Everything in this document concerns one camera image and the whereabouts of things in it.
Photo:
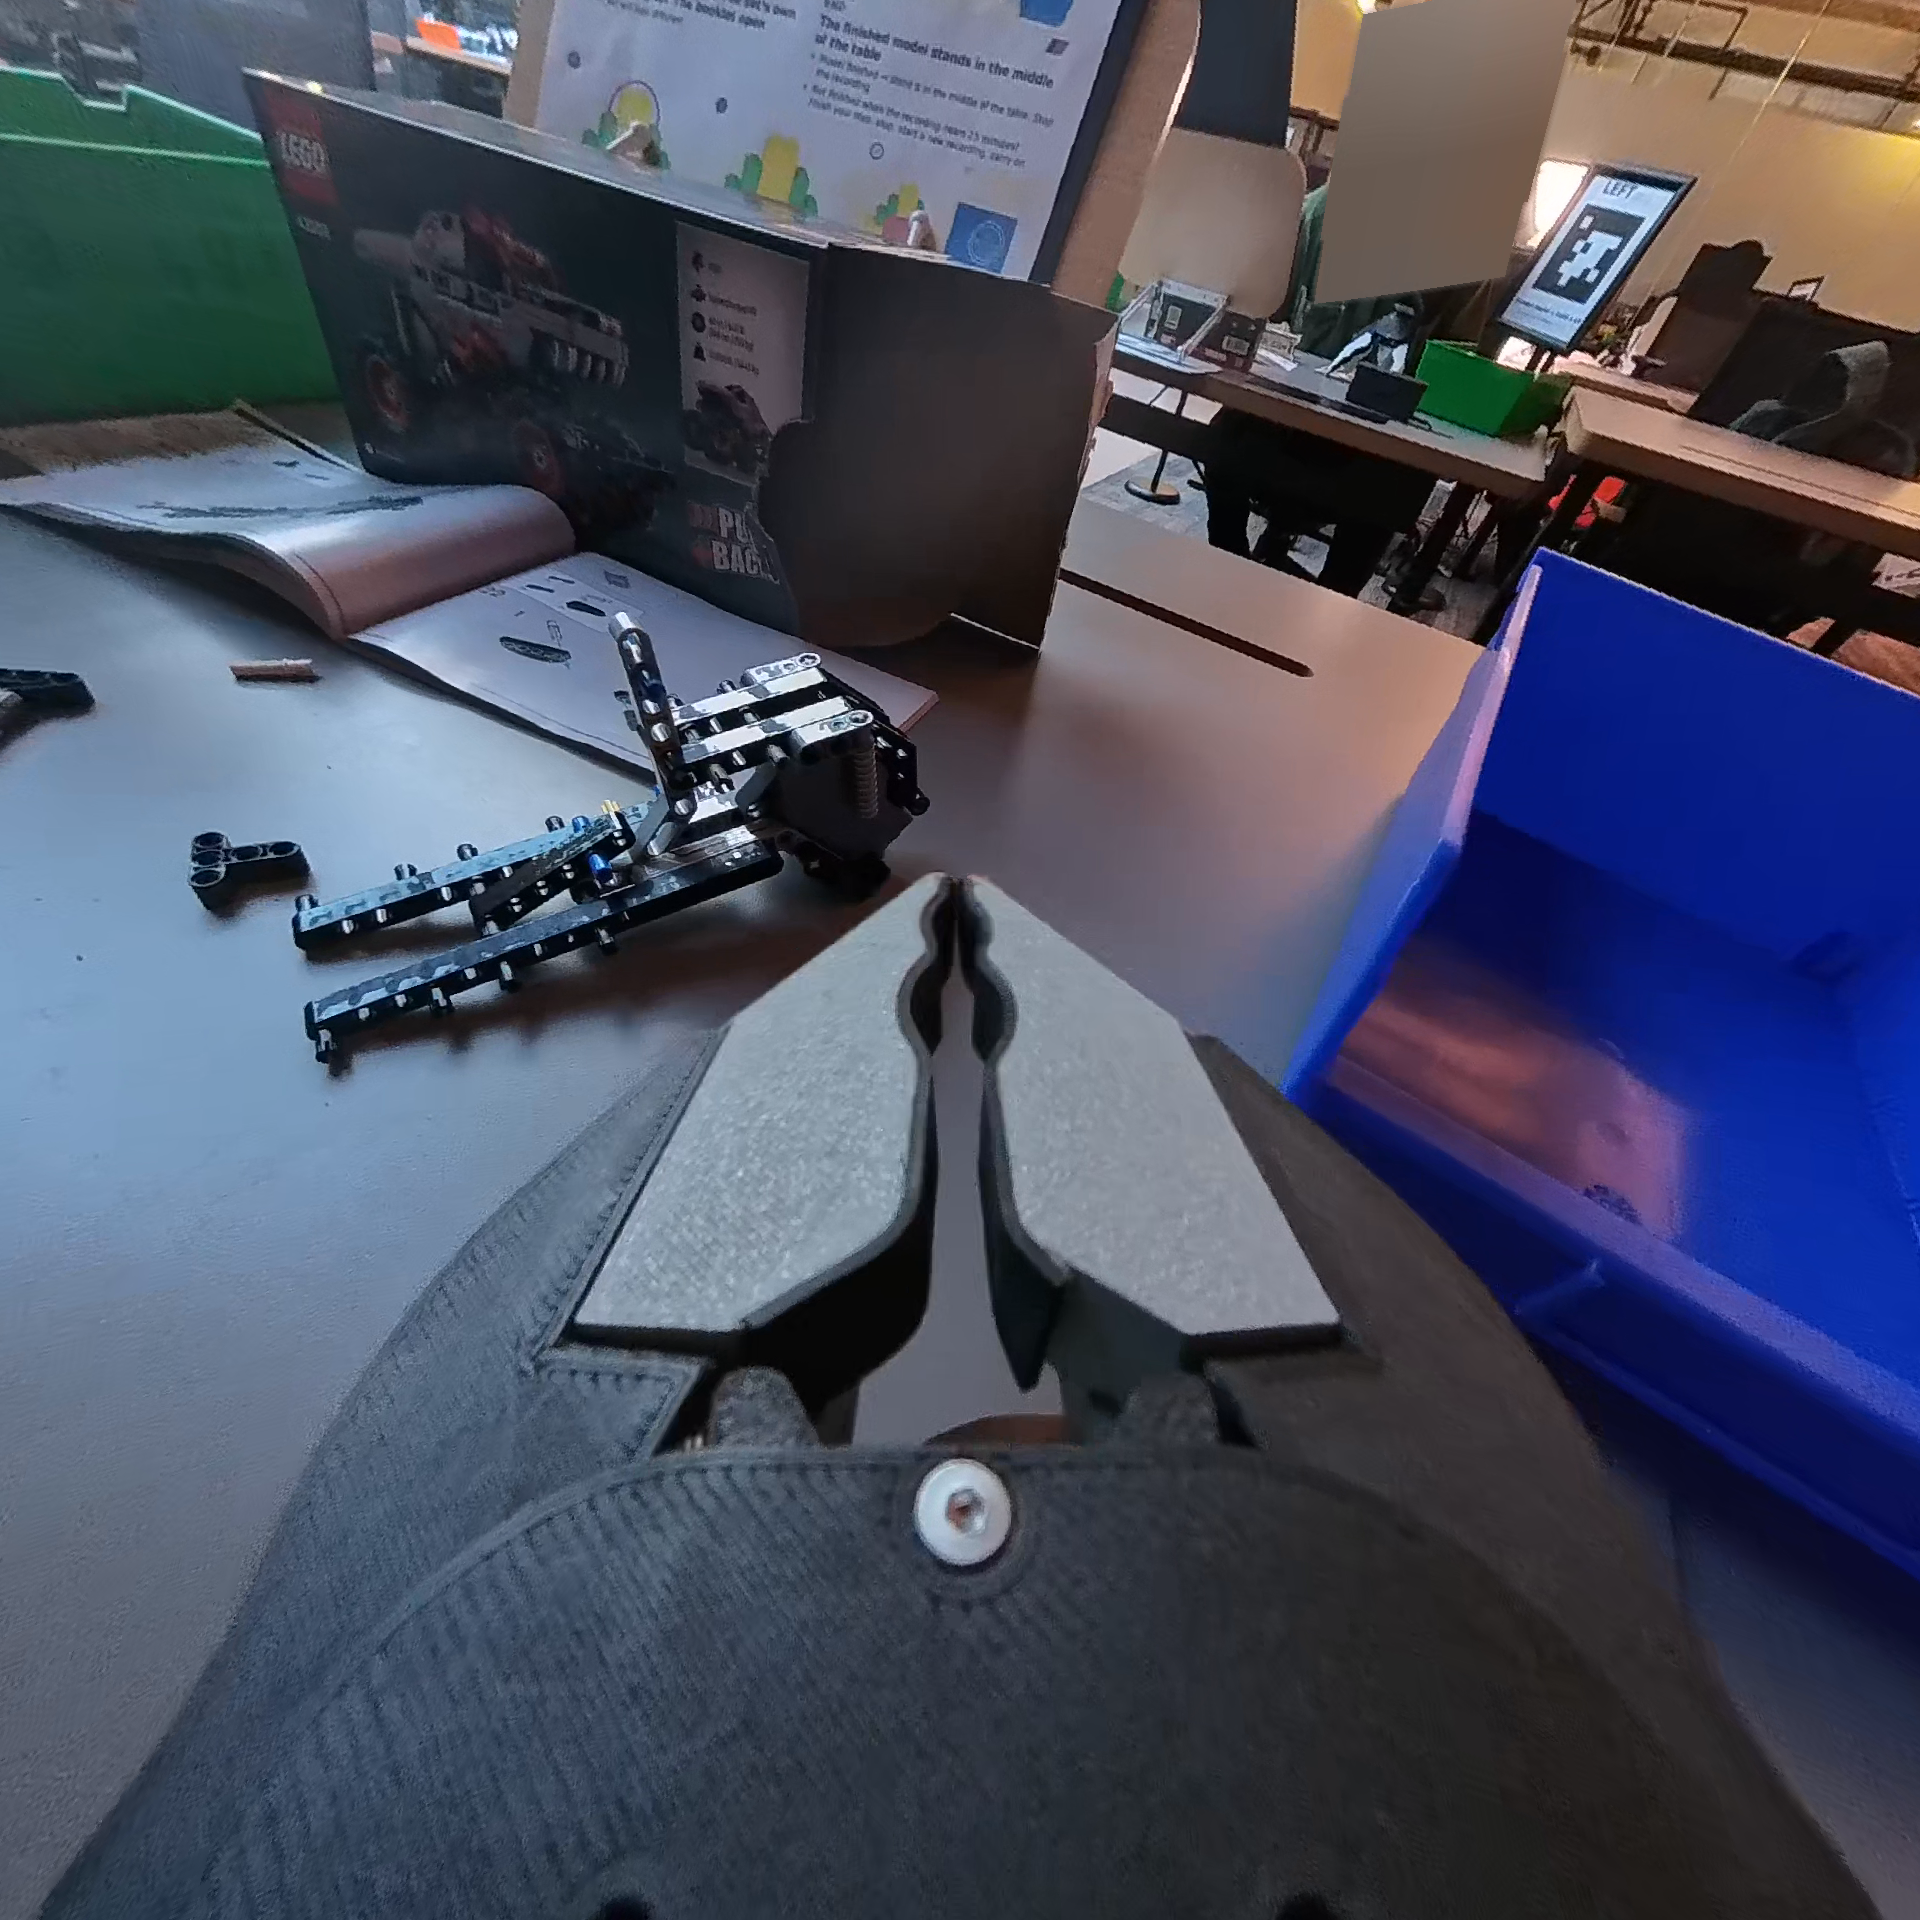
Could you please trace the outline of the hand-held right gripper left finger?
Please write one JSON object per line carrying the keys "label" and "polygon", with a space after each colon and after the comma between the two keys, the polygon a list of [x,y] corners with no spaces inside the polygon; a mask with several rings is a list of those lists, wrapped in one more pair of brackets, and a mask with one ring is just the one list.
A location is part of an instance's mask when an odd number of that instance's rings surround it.
{"label": "hand-held right gripper left finger", "polygon": [[933,1295],[933,1050],[951,877],[922,877],[726,1016],[648,1158],[571,1343],[775,1364],[849,1395]]}

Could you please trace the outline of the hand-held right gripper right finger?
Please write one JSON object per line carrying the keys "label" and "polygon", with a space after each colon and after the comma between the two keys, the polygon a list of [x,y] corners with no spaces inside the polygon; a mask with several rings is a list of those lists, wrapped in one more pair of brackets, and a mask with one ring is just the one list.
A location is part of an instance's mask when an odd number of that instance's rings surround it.
{"label": "hand-held right gripper right finger", "polygon": [[1185,1026],[1010,888],[958,888],[981,1057],[981,1238],[1011,1381],[1126,1409],[1146,1381],[1332,1354],[1326,1295]]}

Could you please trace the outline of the black grey lego chassis assembly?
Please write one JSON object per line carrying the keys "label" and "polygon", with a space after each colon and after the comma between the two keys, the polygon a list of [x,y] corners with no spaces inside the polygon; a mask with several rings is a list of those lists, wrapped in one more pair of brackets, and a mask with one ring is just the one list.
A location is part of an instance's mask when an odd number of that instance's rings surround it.
{"label": "black grey lego chassis assembly", "polygon": [[448,1010],[475,988],[525,988],[571,951],[616,951],[704,899],[757,888],[799,864],[833,892],[875,892],[888,844],[928,813],[914,739],[819,651],[748,663],[713,693],[670,693],[652,631],[616,609],[629,719],[652,759],[648,803],[547,820],[502,848],[456,848],[435,869],[297,899],[290,946],[331,951],[465,904],[475,937],[350,981],[304,1009],[321,1070],[387,1016]]}

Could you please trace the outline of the black angled lego piece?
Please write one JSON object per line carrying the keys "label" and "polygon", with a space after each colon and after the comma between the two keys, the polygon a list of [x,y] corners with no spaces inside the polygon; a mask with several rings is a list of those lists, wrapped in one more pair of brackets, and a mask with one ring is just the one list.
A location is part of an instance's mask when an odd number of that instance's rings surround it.
{"label": "black angled lego piece", "polygon": [[226,914],[252,892],[268,892],[268,888],[297,888],[304,877],[311,877],[311,864],[304,864],[297,839],[234,844],[226,832],[196,832],[196,844],[187,844],[187,888],[210,914]]}

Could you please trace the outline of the long black lego beam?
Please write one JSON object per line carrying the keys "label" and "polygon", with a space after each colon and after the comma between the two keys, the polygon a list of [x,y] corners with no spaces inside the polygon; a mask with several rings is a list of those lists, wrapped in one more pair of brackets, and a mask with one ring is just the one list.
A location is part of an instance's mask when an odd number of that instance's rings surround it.
{"label": "long black lego beam", "polygon": [[87,717],[91,691],[78,670],[0,670],[0,745],[40,719]]}

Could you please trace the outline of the open lego instruction booklet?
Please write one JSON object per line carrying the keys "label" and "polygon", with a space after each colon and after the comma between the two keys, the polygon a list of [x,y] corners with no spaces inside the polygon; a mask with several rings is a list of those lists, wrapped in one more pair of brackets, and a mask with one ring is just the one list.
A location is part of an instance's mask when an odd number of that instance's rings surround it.
{"label": "open lego instruction booklet", "polygon": [[154,542],[290,602],[361,646],[530,730],[648,771],[607,617],[629,609],[663,691],[697,703],[799,641],[576,553],[551,499],[525,483],[389,483],[271,449],[9,478],[9,509]]}

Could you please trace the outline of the dark lego set box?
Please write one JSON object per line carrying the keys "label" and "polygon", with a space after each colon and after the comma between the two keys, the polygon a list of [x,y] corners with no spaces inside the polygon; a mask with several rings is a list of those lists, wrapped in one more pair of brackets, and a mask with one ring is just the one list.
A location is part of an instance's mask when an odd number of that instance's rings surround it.
{"label": "dark lego set box", "polygon": [[241,71],[361,466],[807,646],[1042,641],[1111,319],[441,99]]}

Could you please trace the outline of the blue plastic bin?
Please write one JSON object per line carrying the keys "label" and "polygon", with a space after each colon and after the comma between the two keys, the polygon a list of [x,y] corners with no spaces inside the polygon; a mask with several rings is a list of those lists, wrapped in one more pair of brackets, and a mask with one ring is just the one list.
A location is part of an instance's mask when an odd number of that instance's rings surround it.
{"label": "blue plastic bin", "polygon": [[1528,1343],[1920,1567],[1920,708],[1537,560],[1288,1092]]}

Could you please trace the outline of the sign stand with round base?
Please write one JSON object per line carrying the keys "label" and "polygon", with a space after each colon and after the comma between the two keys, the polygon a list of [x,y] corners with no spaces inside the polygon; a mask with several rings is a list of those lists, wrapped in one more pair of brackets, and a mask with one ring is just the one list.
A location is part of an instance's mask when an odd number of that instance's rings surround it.
{"label": "sign stand with round base", "polygon": [[1156,469],[1150,478],[1126,478],[1126,489],[1135,502],[1175,509],[1180,483],[1167,483],[1162,469],[1167,469],[1167,459],[1185,459],[1192,469],[1204,459],[1204,420],[1185,419],[1192,380],[1204,366],[1185,366],[1185,354],[1156,349],[1156,341],[1126,341],[1111,354],[1111,366],[1119,372],[1111,372],[1100,431],[1126,435],[1135,449],[1156,449]]}

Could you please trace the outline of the background desk with black legs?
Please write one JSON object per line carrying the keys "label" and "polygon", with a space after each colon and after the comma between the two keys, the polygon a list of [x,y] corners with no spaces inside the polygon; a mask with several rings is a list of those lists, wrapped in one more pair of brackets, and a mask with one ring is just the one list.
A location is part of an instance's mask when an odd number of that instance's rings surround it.
{"label": "background desk with black legs", "polygon": [[1175,390],[1175,407],[1111,390],[1100,419],[1111,435],[1204,466],[1218,420],[1281,431],[1312,449],[1312,459],[1291,459],[1288,469],[1315,483],[1337,520],[1360,520],[1388,544],[1409,542],[1428,489],[1448,483],[1438,527],[1409,544],[1395,585],[1395,617],[1418,617],[1470,502],[1523,514],[1545,502],[1545,435],[1498,441],[1426,419],[1376,420],[1340,407],[1315,372],[1261,387],[1204,357],[1162,354],[1135,334],[1119,334],[1111,372]]}

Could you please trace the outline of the small green bin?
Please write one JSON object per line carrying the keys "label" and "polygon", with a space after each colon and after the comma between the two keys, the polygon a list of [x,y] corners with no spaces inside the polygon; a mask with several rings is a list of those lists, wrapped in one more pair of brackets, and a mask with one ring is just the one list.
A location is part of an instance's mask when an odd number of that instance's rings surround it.
{"label": "small green bin", "polygon": [[1528,441],[1562,420],[1572,380],[1523,372],[1470,354],[1468,341],[1426,341],[1409,372],[1426,387],[1418,419],[1498,441]]}

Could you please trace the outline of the long background desk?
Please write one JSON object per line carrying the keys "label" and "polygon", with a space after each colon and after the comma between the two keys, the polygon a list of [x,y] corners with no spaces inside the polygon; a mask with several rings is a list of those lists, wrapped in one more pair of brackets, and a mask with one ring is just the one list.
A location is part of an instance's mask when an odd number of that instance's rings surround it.
{"label": "long background desk", "polygon": [[1775,631],[1820,617],[1829,659],[1849,631],[1920,641],[1917,596],[1875,585],[1920,560],[1917,478],[1603,390],[1572,390],[1569,454],[1539,544]]}

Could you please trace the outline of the beige rounded board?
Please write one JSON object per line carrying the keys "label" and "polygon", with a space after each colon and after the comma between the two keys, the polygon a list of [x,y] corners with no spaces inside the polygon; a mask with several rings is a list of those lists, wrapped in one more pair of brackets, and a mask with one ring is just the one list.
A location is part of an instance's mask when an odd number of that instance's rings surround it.
{"label": "beige rounded board", "polygon": [[1274,319],[1291,283],[1305,160],[1281,143],[1167,128],[1146,178],[1146,213],[1119,276],[1226,294],[1242,319]]}

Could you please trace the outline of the brown cardboard sheet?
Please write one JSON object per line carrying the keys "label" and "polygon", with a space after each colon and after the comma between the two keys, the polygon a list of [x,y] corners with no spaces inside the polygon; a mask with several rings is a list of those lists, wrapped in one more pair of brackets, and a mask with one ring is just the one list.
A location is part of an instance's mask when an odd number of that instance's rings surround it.
{"label": "brown cardboard sheet", "polygon": [[271,449],[282,459],[361,466],[355,441],[311,441],[297,420],[311,407],[159,407],[159,419],[78,419],[78,420],[9,420],[0,431],[0,478],[41,478],[84,466],[132,466],[132,459],[200,459],[200,454],[252,454]]}

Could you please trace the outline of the black white tag sign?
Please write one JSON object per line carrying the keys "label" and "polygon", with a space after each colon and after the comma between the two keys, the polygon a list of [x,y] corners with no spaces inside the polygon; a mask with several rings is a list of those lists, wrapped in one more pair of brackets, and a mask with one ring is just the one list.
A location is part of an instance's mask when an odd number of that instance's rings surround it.
{"label": "black white tag sign", "polygon": [[1562,221],[1537,241],[1498,328],[1572,354],[1617,305],[1656,236],[1689,200],[1697,176],[1598,160]]}

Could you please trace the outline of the instruction poster board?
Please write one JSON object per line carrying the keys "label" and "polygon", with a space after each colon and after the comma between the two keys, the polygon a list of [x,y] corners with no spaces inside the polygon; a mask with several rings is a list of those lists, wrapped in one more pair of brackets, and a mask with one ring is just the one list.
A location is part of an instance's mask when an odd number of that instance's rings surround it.
{"label": "instruction poster board", "polygon": [[502,119],[1105,305],[1201,0],[547,0]]}

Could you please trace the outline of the large green plastic bin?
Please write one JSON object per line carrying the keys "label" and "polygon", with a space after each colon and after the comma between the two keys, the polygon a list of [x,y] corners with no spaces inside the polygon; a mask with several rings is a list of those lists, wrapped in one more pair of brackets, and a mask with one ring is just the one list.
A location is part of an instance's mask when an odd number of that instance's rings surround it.
{"label": "large green plastic bin", "polygon": [[0,420],[331,404],[336,366],[257,128],[0,73]]}

